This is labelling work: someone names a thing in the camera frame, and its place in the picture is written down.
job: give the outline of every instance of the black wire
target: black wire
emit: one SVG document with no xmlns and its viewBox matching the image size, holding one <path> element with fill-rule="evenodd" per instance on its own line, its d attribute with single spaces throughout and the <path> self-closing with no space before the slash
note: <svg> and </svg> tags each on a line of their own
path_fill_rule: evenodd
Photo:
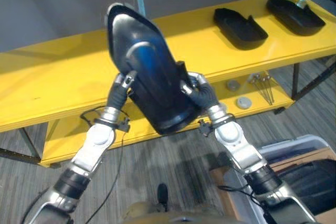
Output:
<svg viewBox="0 0 336 224">
<path fill-rule="evenodd" d="M 257 198 L 253 196 L 253 193 L 254 193 L 253 191 L 252 191 L 252 193 L 250 193 L 250 194 L 247 193 L 247 192 L 245 192 L 245 191 L 243 191 L 243 189 L 245 189 L 247 186 L 248 186 L 248 184 L 246 184 L 245 186 L 243 186 L 243 187 L 241 187 L 241 188 L 234 188 L 234 187 L 223 186 L 223 185 L 221 185 L 221 186 L 217 186 L 217 187 L 218 187 L 219 190 L 223 190 L 223 191 L 238 191 L 238 192 L 240 192 L 240 193 L 242 193 L 242 194 L 245 194 L 245 195 L 247 195 L 247 196 L 251 199 L 251 201 L 252 201 L 254 204 L 256 204 L 256 205 L 259 206 L 259 207 L 262 207 L 262 205 L 259 204 L 259 203 L 256 201 Z"/>
<path fill-rule="evenodd" d="M 86 117 L 85 117 L 85 114 L 89 113 L 89 112 L 92 112 L 92 111 L 95 111 L 97 113 L 97 109 L 100 109 L 100 108 L 104 108 L 105 106 L 98 106 L 98 107 L 95 107 L 93 109 L 90 109 L 90 110 L 86 110 L 84 111 L 83 113 L 81 113 L 81 115 L 79 116 L 81 119 L 83 119 L 88 125 L 89 127 L 92 126 L 92 123 L 90 120 L 88 120 Z"/>
<path fill-rule="evenodd" d="M 104 201 L 100 204 L 100 206 L 97 208 L 97 210 L 90 216 L 90 218 L 85 222 L 85 224 L 89 223 L 90 220 L 98 213 L 98 211 L 103 207 L 103 205 L 106 203 L 106 201 L 108 200 L 108 198 L 110 197 L 110 194 L 112 193 L 113 189 L 114 189 L 114 186 L 117 182 L 117 179 L 119 177 L 119 174 L 120 174 L 120 168 L 121 168 L 121 161 L 122 161 L 122 156 L 123 156 L 123 143 L 124 143 L 124 137 L 126 135 L 126 132 L 124 133 L 124 135 L 122 136 L 122 139 L 121 139 L 121 154 L 120 154 L 120 157 L 119 157 L 119 163 L 118 163 L 118 171 L 117 171 L 117 174 L 114 178 L 114 181 L 113 181 L 113 184 L 109 190 L 109 192 L 107 193 Z"/>
<path fill-rule="evenodd" d="M 24 223 L 26 221 L 27 215 L 28 213 L 31 211 L 31 209 L 33 208 L 33 206 L 35 205 L 35 203 L 40 199 L 40 197 L 42 197 L 43 194 L 45 194 L 45 192 L 48 190 L 49 188 L 44 189 L 43 191 L 41 191 L 38 196 L 35 197 L 35 199 L 29 204 L 29 206 L 27 207 L 23 217 L 22 217 L 22 221 L 21 223 Z"/>
<path fill-rule="evenodd" d="M 83 113 L 81 113 L 81 114 L 79 115 L 79 117 L 80 117 L 81 119 L 83 119 L 83 120 L 88 124 L 89 127 L 91 127 L 93 124 L 91 123 L 91 121 L 90 121 L 89 119 L 86 118 L 85 115 L 86 115 L 87 113 L 89 113 L 89 112 L 96 112 L 96 113 L 100 116 L 100 112 L 97 111 L 97 109 L 104 108 L 104 107 L 106 107 L 106 106 L 97 106 L 97 107 L 95 107 L 95 108 L 93 108 L 93 109 L 86 110 L 86 111 L 84 111 Z M 120 110 L 120 111 L 121 111 L 122 113 L 124 113 L 124 114 L 129 118 L 129 115 L 128 115 L 125 111 L 123 111 L 123 110 Z"/>
<path fill-rule="evenodd" d="M 238 187 L 238 188 L 234 188 L 231 186 L 217 186 L 219 189 L 221 190 L 225 190 L 225 191 L 240 191 L 240 190 L 244 190 L 246 187 L 248 187 L 248 184 L 246 184 L 245 186 L 242 187 Z"/>
</svg>

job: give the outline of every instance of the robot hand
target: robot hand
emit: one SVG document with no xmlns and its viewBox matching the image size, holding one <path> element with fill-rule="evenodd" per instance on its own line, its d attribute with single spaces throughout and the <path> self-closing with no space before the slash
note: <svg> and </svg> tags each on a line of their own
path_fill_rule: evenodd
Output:
<svg viewBox="0 0 336 224">
<path fill-rule="evenodd" d="M 108 95 L 107 106 L 87 132 L 82 148 L 58 181 L 34 200 L 22 223 L 72 223 L 69 213 L 75 210 L 79 198 L 101 163 L 101 156 L 116 139 L 115 129 L 118 128 L 120 110 L 136 75 L 136 71 L 126 76 L 117 75 Z"/>
<path fill-rule="evenodd" d="M 201 121 L 201 132 L 208 136 L 211 131 L 215 131 L 217 141 L 224 146 L 231 162 L 245 177 L 255 197 L 267 208 L 275 222 L 315 222 L 314 216 L 302 201 L 277 177 L 258 150 L 247 142 L 243 129 L 235 122 L 233 115 L 226 114 L 205 77 L 194 72 L 188 75 L 193 87 L 198 90 L 181 81 L 181 91 L 196 105 L 206 109 L 211 120 L 211 124 Z"/>
</svg>

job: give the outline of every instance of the yellow shelf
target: yellow shelf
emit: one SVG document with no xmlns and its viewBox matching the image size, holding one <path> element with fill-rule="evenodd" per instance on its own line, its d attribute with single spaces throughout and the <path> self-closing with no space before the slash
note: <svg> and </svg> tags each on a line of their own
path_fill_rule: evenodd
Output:
<svg viewBox="0 0 336 224">
<path fill-rule="evenodd" d="M 297 36 L 266 10 L 267 0 L 243 0 L 175 14 L 154 22 L 176 61 L 210 82 L 336 54 L 336 17 L 308 1 L 326 25 Z M 213 23 L 216 8 L 253 15 L 268 33 L 265 43 L 242 51 Z M 48 122 L 103 105 L 117 69 L 110 60 L 106 31 L 39 43 L 0 54 L 0 132 Z"/>
<path fill-rule="evenodd" d="M 236 78 L 241 84 L 240 89 L 236 92 L 228 91 L 225 81 L 212 83 L 218 98 L 227 106 L 228 113 L 232 113 L 236 117 L 242 117 L 279 107 L 287 108 L 293 104 L 293 101 L 287 96 L 281 86 L 272 79 L 271 85 L 275 103 L 269 105 L 255 87 L 246 81 L 247 77 L 248 76 Z M 252 106 L 248 110 L 242 110 L 235 105 L 239 96 L 246 96 L 251 99 Z M 124 136 L 124 145 L 159 137 L 147 119 L 133 103 L 127 103 L 123 110 L 130 115 L 131 119 L 131 129 L 130 132 Z M 198 120 L 199 119 L 188 125 L 183 131 L 198 127 Z M 48 164 L 72 158 L 82 146 L 87 130 L 87 124 L 79 118 L 79 115 L 49 122 L 44 153 L 40 164 L 48 166 Z M 123 132 L 117 131 L 117 139 L 111 146 L 112 148 L 121 145 L 122 136 Z"/>
</svg>

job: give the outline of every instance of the silver metal joint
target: silver metal joint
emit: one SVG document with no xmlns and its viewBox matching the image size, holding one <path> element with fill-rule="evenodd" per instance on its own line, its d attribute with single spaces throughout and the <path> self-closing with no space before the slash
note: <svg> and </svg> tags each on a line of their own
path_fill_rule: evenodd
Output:
<svg viewBox="0 0 336 224">
<path fill-rule="evenodd" d="M 109 123 L 116 123 L 118 121 L 119 114 L 120 110 L 113 107 L 106 107 L 100 118 Z"/>
<path fill-rule="evenodd" d="M 266 202 L 266 204 L 269 206 L 277 205 L 280 202 L 285 201 L 286 199 L 292 199 L 302 209 L 302 211 L 305 212 L 305 214 L 309 217 L 309 219 L 312 222 L 315 222 L 314 215 L 310 212 L 310 210 L 307 207 L 305 207 L 301 199 L 284 181 L 282 181 L 282 184 L 275 190 L 260 195 L 254 194 L 254 197 L 256 197 L 256 199 L 259 202 L 262 201 Z"/>
<path fill-rule="evenodd" d="M 211 106 L 206 112 L 213 123 L 219 123 L 227 117 L 226 110 L 221 104 Z"/>
</svg>

